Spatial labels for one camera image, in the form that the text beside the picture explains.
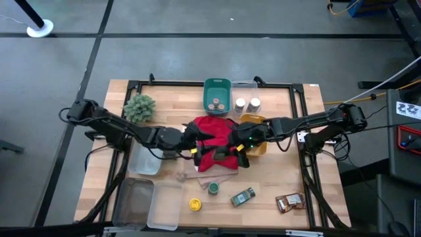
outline wooden board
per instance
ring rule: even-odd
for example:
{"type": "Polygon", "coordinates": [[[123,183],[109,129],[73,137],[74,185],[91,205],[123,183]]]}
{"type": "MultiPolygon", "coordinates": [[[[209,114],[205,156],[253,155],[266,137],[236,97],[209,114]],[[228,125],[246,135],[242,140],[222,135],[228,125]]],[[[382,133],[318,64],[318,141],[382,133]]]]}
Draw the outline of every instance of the wooden board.
{"type": "MultiPolygon", "coordinates": [[[[105,107],[112,113],[120,115],[126,93],[127,80],[111,80],[105,107]]],[[[320,89],[315,85],[304,85],[307,109],[309,114],[324,110],[320,89]]],[[[261,115],[270,117],[292,117],[291,101],[287,89],[259,88],[262,102],[261,115]]],[[[195,117],[206,115],[202,107],[201,87],[180,86],[143,86],[142,94],[150,95],[157,104],[157,112],[150,125],[182,128],[195,117]]],[[[104,145],[96,141],[93,148],[104,145]]],[[[286,147],[287,140],[281,142],[286,147]]],[[[80,200],[76,209],[75,220],[83,218],[105,189],[111,150],[94,153],[88,165],[80,200]]],[[[184,160],[164,161],[158,176],[140,176],[128,173],[128,176],[147,178],[154,182],[160,180],[176,181],[175,174],[184,169],[184,160]]],[[[347,206],[341,187],[336,161],[328,155],[318,155],[318,169],[324,197],[339,215],[341,220],[350,225],[347,206]]],[[[281,152],[276,144],[268,144],[266,154],[250,159],[248,169],[239,168],[239,174],[223,182],[217,196],[208,195],[202,190],[196,179],[184,182],[183,202],[179,226],[219,227],[219,228],[296,228],[308,229],[309,221],[305,210],[292,210],[280,214],[275,197],[279,195],[303,192],[300,164],[295,138],[288,152],[281,152]],[[233,207],[230,198],[240,191],[252,187],[256,197],[247,204],[233,207]],[[191,198],[199,198],[203,207],[199,212],[189,209],[191,198]]],[[[313,198],[314,208],[317,203],[313,198]]],[[[107,220],[111,219],[110,201],[107,220]]],[[[320,215],[315,212],[316,223],[320,225],[320,215]]]]}

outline tile floor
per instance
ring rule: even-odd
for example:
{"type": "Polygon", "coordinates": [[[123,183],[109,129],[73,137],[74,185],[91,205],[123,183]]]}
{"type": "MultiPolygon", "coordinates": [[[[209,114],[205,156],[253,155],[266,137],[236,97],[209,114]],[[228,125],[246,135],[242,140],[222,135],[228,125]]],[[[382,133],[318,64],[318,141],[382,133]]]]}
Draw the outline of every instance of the tile floor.
{"type": "MultiPolygon", "coordinates": [[[[100,103],[110,79],[146,79],[150,72],[157,80],[244,80],[259,75],[268,82],[320,84],[324,100],[332,101],[360,93],[358,81],[385,80],[414,59],[401,39],[332,39],[339,34],[400,34],[390,13],[357,19],[333,16],[322,0],[116,0],[106,34],[330,34],[332,38],[103,38],[98,40],[93,68],[86,71],[95,37],[61,38],[60,33],[96,34],[109,1],[28,2],[55,23],[57,38],[4,38],[3,33],[24,33],[26,27],[0,17],[0,139],[26,149],[22,155],[0,153],[1,226],[34,223],[64,133],[65,124],[57,113],[71,105],[84,77],[89,78],[85,98],[100,103]]],[[[338,11],[346,4],[334,6],[338,11]]],[[[398,6],[409,31],[417,34],[413,29],[420,29],[419,22],[405,3],[398,6]]],[[[0,2],[0,14],[22,20],[10,1],[0,2]]],[[[367,114],[383,105],[384,98],[360,104],[367,114]]],[[[369,126],[385,123],[382,111],[369,126]]],[[[73,220],[84,178],[83,160],[91,149],[84,131],[73,132],[45,224],[73,220]]],[[[351,153],[354,163],[365,165],[387,157],[386,134],[373,130],[351,136],[358,148],[351,153]],[[372,141],[370,136],[380,139],[372,141]]]]}

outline white cable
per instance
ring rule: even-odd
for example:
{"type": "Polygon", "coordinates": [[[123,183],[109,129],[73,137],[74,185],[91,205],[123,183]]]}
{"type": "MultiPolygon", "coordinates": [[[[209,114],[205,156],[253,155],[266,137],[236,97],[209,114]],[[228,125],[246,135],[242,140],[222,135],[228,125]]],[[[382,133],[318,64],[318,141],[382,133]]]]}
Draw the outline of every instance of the white cable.
{"type": "Polygon", "coordinates": [[[9,20],[13,20],[14,22],[19,23],[19,24],[25,24],[24,22],[20,22],[16,19],[13,19],[11,17],[5,16],[5,15],[2,15],[2,14],[0,14],[0,17],[6,18],[6,19],[9,19],[9,20]]]}
{"type": "Polygon", "coordinates": [[[373,88],[371,88],[371,89],[369,89],[369,90],[367,90],[367,91],[365,91],[365,92],[362,92],[361,94],[359,94],[359,95],[357,95],[357,96],[354,96],[354,97],[352,97],[352,98],[348,99],[347,101],[345,101],[345,102],[343,102],[343,103],[348,103],[348,102],[350,102],[350,101],[352,101],[352,100],[354,100],[354,99],[356,99],[356,98],[358,98],[358,97],[361,97],[361,96],[363,96],[363,95],[367,94],[368,92],[371,92],[371,91],[373,91],[373,90],[375,90],[375,89],[379,88],[380,86],[382,86],[382,85],[386,84],[387,82],[389,82],[389,81],[391,81],[391,80],[395,79],[396,77],[400,76],[400,75],[401,75],[404,71],[406,71],[409,67],[411,67],[411,66],[412,66],[412,65],[414,65],[416,62],[418,62],[420,59],[421,59],[421,57],[419,57],[419,58],[415,59],[412,63],[410,63],[408,66],[406,66],[404,69],[400,70],[397,74],[393,75],[392,77],[390,77],[390,78],[389,78],[389,79],[387,79],[386,81],[384,81],[384,82],[382,82],[382,83],[378,84],[377,86],[375,86],[375,87],[373,87],[373,88]]]}

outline small green basket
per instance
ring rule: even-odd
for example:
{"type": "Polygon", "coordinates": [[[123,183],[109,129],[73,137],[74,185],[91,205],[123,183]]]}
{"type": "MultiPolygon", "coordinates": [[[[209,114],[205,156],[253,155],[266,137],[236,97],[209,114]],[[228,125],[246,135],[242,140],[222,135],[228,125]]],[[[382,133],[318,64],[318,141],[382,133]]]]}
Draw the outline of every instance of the small green basket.
{"type": "Polygon", "coordinates": [[[214,116],[226,116],[231,110],[231,82],[225,78],[209,78],[205,80],[203,86],[203,108],[214,116]],[[225,105],[223,111],[217,109],[208,110],[208,104],[212,103],[214,98],[219,99],[219,104],[225,105]]]}

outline green succulent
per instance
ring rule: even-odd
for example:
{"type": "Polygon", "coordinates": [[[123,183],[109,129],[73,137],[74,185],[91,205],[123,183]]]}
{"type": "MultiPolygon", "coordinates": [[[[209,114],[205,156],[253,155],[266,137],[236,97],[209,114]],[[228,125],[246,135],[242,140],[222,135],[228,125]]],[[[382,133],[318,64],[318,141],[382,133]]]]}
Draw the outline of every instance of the green succulent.
{"type": "Polygon", "coordinates": [[[127,119],[134,122],[147,122],[152,119],[155,112],[155,101],[147,96],[136,94],[124,106],[124,115],[127,119]]]}

